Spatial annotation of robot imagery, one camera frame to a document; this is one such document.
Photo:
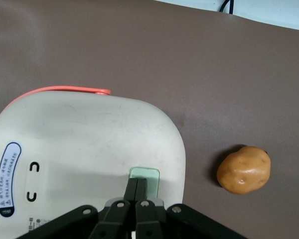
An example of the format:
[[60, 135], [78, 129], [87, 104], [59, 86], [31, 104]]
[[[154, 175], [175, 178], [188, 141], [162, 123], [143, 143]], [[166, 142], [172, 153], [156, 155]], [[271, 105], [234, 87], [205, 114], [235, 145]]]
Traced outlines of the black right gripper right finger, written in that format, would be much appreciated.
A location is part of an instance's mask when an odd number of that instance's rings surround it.
[[163, 232], [155, 204], [147, 199], [147, 180], [137, 179], [135, 195], [136, 238], [162, 239]]

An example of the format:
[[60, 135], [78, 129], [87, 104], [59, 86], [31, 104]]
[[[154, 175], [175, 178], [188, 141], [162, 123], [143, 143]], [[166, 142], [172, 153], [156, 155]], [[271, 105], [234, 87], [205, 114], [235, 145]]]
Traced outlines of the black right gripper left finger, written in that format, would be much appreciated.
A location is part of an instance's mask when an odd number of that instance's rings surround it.
[[113, 199], [98, 215], [90, 239], [131, 239], [135, 227], [138, 179], [129, 179], [122, 198]]

